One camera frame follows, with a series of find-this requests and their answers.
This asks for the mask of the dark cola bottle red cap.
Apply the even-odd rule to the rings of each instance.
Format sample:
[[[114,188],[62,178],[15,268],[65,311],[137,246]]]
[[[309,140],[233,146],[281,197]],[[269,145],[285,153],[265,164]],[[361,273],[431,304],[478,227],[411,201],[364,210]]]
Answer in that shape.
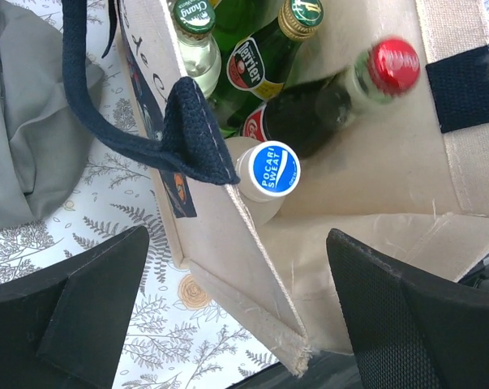
[[[419,76],[414,47],[390,36],[334,75],[283,89],[247,117],[239,134],[285,143],[307,159],[357,117],[404,96]]]

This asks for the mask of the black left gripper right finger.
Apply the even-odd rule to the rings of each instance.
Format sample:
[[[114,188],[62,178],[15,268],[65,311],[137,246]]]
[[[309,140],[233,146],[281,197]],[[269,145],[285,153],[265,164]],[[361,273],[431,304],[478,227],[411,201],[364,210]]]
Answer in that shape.
[[[489,388],[489,279],[458,284],[338,229],[326,245],[365,388]]]

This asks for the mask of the Pocari Sweat plastic bottle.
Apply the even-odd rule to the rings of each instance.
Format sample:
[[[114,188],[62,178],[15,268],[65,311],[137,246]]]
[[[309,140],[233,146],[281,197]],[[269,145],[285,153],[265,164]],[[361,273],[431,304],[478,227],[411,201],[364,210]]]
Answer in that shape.
[[[279,141],[260,142],[248,137],[225,141],[240,179],[238,190],[255,227],[269,222],[301,176],[296,153]]]

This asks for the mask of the beige canvas tote bag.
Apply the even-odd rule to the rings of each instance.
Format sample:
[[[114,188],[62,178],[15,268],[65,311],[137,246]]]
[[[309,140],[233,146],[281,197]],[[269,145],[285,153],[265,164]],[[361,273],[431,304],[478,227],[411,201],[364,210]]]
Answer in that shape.
[[[303,166],[278,216],[261,224],[205,99],[181,62],[163,1],[111,1],[109,38],[131,77],[138,135],[85,96],[84,1],[65,1],[63,75],[78,119],[152,171],[172,260],[292,373],[352,348],[324,239],[340,229],[380,252],[459,280],[489,252],[489,26],[481,1],[285,1],[273,27],[300,44],[299,81],[341,69],[383,36],[354,79],[367,113]]]

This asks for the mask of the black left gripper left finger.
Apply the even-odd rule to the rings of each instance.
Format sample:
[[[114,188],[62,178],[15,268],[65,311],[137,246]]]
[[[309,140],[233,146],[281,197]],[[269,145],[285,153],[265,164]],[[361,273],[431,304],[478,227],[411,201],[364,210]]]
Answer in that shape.
[[[0,388],[110,388],[149,247],[133,227],[0,284]]]

